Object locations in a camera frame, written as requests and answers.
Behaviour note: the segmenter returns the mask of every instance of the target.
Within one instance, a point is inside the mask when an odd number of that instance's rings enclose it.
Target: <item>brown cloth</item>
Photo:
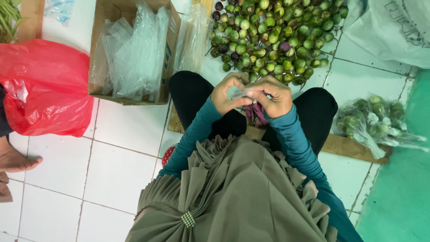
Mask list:
[[[315,184],[245,135],[197,142],[182,180],[165,175],[141,191],[126,242],[334,242],[330,208]]]
[[[6,172],[0,171],[0,203],[2,202],[12,202],[12,194],[10,194],[7,184],[9,183],[9,178]]]

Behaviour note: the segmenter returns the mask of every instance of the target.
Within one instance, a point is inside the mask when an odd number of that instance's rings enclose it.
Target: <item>black pants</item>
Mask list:
[[[202,76],[190,71],[180,71],[170,78],[170,94],[185,130],[190,126],[213,89],[214,87]],[[333,96],[320,87],[307,90],[293,103],[297,108],[303,132],[310,141],[313,152],[318,155],[329,135],[338,105]],[[223,118],[213,123],[209,139],[213,139],[215,135],[220,135],[223,139],[230,134],[238,137],[245,131],[246,117],[236,110],[231,110]],[[266,130],[261,140],[268,142],[272,151],[281,150],[276,132],[271,127]]]
[[[6,135],[7,139],[9,140],[8,134],[12,133],[13,129],[7,123],[6,113],[4,111],[4,106],[3,106],[4,96],[5,96],[5,92],[3,90],[3,86],[0,84],[0,137],[3,137]]]

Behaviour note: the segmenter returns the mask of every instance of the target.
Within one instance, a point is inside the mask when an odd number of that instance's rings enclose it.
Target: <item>purple cloth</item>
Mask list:
[[[246,109],[246,116],[252,121],[252,123],[254,124],[254,127],[259,127],[269,123],[264,118],[264,114],[263,114],[264,108],[259,102],[251,105],[247,105],[245,106],[245,109]]]

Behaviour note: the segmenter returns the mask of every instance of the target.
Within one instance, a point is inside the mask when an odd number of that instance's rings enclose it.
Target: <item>green wall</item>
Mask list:
[[[430,138],[430,70],[417,75],[406,120],[410,132]],[[395,148],[359,220],[357,231],[365,242],[430,241],[430,154]]]

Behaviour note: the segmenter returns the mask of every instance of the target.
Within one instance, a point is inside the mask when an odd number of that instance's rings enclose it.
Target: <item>teal long sleeve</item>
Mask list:
[[[272,119],[266,113],[264,116],[276,131],[277,138],[282,145],[282,152],[286,155],[286,161],[306,175],[305,183],[309,180],[315,183],[318,189],[316,198],[330,207],[329,225],[338,230],[338,240],[340,242],[362,242],[363,240],[348,218],[342,201],[330,188],[327,176],[303,133],[295,105],[289,113],[282,117]]]
[[[188,170],[188,157],[196,150],[196,142],[202,142],[207,139],[212,132],[212,124],[220,118],[222,118],[222,115],[216,110],[209,96],[157,177],[174,175],[180,179],[181,172]]]

